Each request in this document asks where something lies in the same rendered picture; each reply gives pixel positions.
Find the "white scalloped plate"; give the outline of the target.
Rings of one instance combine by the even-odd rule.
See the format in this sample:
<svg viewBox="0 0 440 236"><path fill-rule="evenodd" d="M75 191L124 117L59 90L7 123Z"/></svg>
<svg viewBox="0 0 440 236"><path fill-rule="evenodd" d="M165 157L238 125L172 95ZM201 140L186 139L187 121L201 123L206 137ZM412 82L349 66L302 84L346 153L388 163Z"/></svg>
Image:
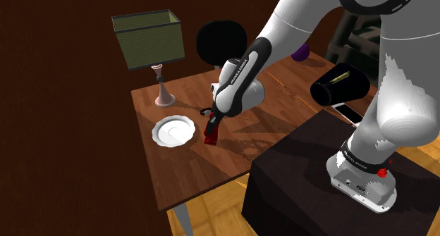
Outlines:
<svg viewBox="0 0 440 236"><path fill-rule="evenodd" d="M174 148L193 138L194 122L186 116L167 116L152 129L152 139L161 147Z"/></svg>

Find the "dark robot stand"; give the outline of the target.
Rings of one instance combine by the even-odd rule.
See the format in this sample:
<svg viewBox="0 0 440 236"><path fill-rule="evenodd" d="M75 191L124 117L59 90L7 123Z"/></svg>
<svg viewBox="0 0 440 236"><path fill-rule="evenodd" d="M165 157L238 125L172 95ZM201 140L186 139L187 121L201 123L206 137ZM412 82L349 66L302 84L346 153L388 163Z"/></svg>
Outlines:
<svg viewBox="0 0 440 236"><path fill-rule="evenodd" d="M320 111L252 161L242 215L259 236L427 236L440 177L400 154L397 200L375 213L331 185L327 159L354 127Z"/></svg>

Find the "black cylinder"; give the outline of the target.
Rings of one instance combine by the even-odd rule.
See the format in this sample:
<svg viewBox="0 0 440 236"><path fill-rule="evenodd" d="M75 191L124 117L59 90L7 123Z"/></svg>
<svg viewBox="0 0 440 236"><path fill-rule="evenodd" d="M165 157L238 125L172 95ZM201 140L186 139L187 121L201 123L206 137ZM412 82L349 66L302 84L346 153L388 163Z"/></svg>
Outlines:
<svg viewBox="0 0 440 236"><path fill-rule="evenodd" d="M329 81L350 71L350 76L336 84ZM332 106L365 97L370 89L366 75L347 63L338 63L310 86L312 98L321 106Z"/></svg>

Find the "purple ball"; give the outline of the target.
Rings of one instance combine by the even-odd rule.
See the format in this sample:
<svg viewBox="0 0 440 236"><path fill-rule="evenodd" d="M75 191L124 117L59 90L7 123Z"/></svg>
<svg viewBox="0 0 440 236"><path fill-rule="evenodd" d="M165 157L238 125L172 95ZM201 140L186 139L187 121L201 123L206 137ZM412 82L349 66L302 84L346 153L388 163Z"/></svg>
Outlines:
<svg viewBox="0 0 440 236"><path fill-rule="evenodd" d="M296 52L294 52L293 54L291 54L291 58L294 61L304 61L308 58L308 56L310 55L310 48L307 44L303 44Z"/></svg>

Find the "red flat object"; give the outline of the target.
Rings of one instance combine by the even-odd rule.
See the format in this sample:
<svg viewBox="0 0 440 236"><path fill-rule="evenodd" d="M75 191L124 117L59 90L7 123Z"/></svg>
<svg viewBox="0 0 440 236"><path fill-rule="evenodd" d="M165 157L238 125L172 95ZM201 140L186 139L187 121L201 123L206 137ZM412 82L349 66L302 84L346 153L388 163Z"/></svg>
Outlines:
<svg viewBox="0 0 440 236"><path fill-rule="evenodd" d="M204 130L204 143L210 145L216 145L218 140L218 128L216 123L208 122Z"/></svg>

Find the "dark furniture piece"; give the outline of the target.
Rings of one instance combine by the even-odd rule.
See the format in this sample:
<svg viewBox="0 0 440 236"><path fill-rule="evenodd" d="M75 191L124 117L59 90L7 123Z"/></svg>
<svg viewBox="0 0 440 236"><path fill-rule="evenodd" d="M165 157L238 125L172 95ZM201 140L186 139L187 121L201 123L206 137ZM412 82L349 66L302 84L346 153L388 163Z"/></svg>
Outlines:
<svg viewBox="0 0 440 236"><path fill-rule="evenodd" d="M379 72L381 18L344 11L327 47L325 59L347 63L376 81Z"/></svg>

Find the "green shade table lamp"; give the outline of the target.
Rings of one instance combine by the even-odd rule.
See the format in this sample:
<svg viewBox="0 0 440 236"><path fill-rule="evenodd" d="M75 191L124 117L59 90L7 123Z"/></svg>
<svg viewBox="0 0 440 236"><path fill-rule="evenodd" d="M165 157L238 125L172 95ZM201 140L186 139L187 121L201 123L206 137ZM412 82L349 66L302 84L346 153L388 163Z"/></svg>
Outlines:
<svg viewBox="0 0 440 236"><path fill-rule="evenodd" d="M128 69L151 68L159 84L156 106L172 106L176 98L166 90L161 73L165 63L185 58L181 21L169 9L116 15L111 21Z"/></svg>

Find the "small gold stick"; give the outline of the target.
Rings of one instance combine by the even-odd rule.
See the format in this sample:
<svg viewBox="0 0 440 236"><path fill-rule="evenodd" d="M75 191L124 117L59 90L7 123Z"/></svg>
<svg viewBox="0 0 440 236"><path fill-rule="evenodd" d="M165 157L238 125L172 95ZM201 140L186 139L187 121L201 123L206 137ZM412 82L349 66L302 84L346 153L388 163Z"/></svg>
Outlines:
<svg viewBox="0 0 440 236"><path fill-rule="evenodd" d="M334 79L330 80L329 83L336 84L337 82L340 82L349 76L350 76L350 71L344 72L344 73L340 74L339 76L335 77Z"/></svg>

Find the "wooden table with grey legs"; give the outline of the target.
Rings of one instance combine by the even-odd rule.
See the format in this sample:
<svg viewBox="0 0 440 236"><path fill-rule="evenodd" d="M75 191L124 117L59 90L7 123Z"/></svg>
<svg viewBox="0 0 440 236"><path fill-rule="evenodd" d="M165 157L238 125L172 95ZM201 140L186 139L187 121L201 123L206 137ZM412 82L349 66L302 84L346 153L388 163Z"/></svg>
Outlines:
<svg viewBox="0 0 440 236"><path fill-rule="evenodd" d="M191 209L189 214L195 234L201 234L198 226L211 213L203 197L227 182L243 191L241 177L249 171L252 160L323 109L312 99L310 85L333 66L310 54L301 62L287 57L261 72L258 79L264 85L263 103L223 119L214 146L204 143L207 118L200 110L212 103L210 86L219 79L219 70L166 82L167 90L177 98L168 108L155 104L158 85L131 92L157 205L169 215L174 233L183 235L173 207L199 205L199 211ZM152 139L152 130L160 120L174 115L191 119L195 131L182 146L161 147Z"/></svg>

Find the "white phone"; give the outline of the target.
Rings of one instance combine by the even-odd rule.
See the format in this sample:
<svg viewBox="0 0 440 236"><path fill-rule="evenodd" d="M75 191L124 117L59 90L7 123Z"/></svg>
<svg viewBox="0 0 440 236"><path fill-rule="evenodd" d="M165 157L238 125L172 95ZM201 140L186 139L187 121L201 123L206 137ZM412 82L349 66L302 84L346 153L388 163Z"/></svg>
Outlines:
<svg viewBox="0 0 440 236"><path fill-rule="evenodd" d="M349 107L345 103L339 103L334 104L331 106L335 111L340 113L345 119L347 119L352 125L354 125L356 128L360 125L362 122L363 117L353 110L351 107Z"/></svg>

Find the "black round-backed chair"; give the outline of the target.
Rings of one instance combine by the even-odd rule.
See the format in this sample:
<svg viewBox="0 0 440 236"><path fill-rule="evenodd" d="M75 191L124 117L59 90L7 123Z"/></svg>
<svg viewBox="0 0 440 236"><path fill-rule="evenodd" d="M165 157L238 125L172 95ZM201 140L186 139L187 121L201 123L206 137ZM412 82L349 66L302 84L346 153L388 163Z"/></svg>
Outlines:
<svg viewBox="0 0 440 236"><path fill-rule="evenodd" d="M247 33L233 20L213 20L203 25L196 36L198 56L215 69L230 58L241 58L247 49Z"/></svg>

